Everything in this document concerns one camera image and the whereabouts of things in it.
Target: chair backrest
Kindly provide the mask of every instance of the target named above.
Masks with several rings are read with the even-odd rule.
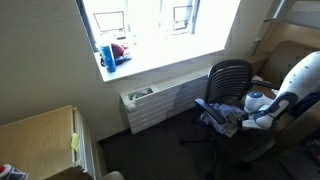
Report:
[[[208,77],[206,103],[227,97],[239,101],[251,89],[252,66],[240,59],[225,60],[214,65]]]

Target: black office chair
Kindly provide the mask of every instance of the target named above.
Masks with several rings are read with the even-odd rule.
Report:
[[[252,66],[245,60],[226,60],[214,65],[209,73],[205,99],[196,99],[199,108],[199,115],[205,111],[214,117],[219,124],[226,123],[227,119],[218,111],[209,106],[210,103],[228,104],[240,106],[240,100],[252,85],[261,85],[269,88],[268,83],[252,80]],[[216,132],[212,126],[206,125],[201,118],[197,122],[209,130],[210,142],[214,145],[212,170],[206,174],[206,179],[213,179],[215,176],[217,153],[219,146],[223,147],[228,153],[240,160],[243,168],[249,168],[250,162],[263,155],[270,149],[274,139],[269,132],[262,130],[238,131],[231,138]],[[206,139],[185,140],[180,139],[180,144],[190,142],[209,142]]]

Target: white radiator cover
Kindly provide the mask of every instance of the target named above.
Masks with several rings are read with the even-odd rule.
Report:
[[[121,93],[133,134],[195,106],[204,98],[208,68]],[[128,95],[151,88],[153,93],[130,100]]]

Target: cabinet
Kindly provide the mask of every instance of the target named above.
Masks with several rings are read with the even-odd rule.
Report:
[[[74,133],[77,150],[71,147]],[[93,137],[77,108],[59,108],[0,126],[0,164],[13,165],[30,180],[100,179]]]

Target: yellow sticky note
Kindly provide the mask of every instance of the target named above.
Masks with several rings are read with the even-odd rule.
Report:
[[[73,134],[72,134],[71,147],[72,147],[72,149],[74,149],[76,152],[78,152],[78,147],[79,147],[79,134],[77,134],[77,133],[73,133]]]

